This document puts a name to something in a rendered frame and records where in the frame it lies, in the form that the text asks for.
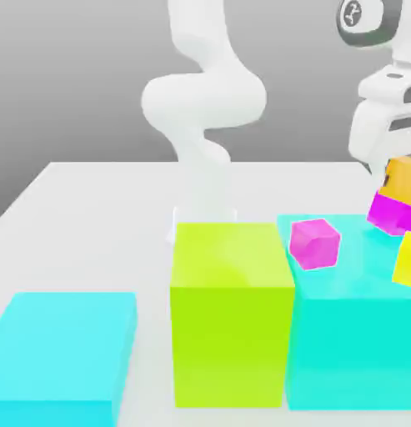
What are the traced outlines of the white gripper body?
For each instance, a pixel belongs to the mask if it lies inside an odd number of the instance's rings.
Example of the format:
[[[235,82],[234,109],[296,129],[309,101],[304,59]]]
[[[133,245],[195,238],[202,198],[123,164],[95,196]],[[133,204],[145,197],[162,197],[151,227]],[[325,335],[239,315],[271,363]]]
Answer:
[[[383,175],[390,159],[410,155],[411,103],[363,100],[353,115],[348,150],[372,175]]]

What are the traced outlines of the small orange cube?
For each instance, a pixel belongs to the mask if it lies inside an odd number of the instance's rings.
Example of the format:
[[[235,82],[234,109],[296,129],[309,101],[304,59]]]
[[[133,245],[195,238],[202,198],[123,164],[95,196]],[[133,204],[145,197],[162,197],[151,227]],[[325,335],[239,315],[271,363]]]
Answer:
[[[385,169],[385,180],[378,192],[411,206],[411,157],[389,160]]]

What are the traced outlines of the small magenta cube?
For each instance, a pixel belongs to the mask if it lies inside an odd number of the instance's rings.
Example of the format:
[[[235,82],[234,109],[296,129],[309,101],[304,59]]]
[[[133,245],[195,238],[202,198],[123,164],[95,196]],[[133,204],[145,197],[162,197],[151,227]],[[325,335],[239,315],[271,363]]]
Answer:
[[[411,205],[389,198],[377,192],[370,205],[367,220],[392,236],[411,232]]]

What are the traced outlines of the small pink cube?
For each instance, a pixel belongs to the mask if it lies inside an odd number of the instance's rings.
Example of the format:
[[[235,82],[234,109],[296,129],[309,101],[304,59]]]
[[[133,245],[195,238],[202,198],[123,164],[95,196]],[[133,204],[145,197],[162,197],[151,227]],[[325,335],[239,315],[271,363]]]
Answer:
[[[303,270],[333,267],[338,262],[341,234],[326,219],[293,222],[289,253]]]

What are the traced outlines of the small yellow cube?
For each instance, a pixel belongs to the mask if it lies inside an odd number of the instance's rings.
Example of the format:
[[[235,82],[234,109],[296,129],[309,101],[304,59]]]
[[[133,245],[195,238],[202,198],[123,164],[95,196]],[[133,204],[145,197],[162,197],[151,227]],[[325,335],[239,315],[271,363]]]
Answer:
[[[392,281],[411,287],[411,232],[407,231],[399,246]]]

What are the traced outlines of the large turquoise box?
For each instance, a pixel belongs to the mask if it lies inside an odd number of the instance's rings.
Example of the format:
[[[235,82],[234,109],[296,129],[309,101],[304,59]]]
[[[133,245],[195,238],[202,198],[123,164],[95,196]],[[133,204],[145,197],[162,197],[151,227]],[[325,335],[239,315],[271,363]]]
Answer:
[[[411,410],[411,288],[392,280],[402,242],[360,214],[327,214],[332,268],[288,263],[295,283],[285,375],[291,410]]]

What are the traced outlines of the large lime green box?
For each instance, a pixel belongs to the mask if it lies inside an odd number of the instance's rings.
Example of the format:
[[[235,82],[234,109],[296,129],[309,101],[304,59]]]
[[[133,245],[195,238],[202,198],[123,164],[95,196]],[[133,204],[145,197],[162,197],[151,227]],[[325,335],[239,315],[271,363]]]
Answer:
[[[170,282],[176,406],[279,407],[294,290],[276,224],[179,224]]]

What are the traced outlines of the large cyan box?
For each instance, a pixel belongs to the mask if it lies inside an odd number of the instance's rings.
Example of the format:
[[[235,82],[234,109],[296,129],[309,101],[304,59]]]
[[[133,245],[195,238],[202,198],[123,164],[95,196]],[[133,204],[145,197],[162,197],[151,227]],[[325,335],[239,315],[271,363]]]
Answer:
[[[0,317],[0,427],[118,427],[136,296],[20,292]]]

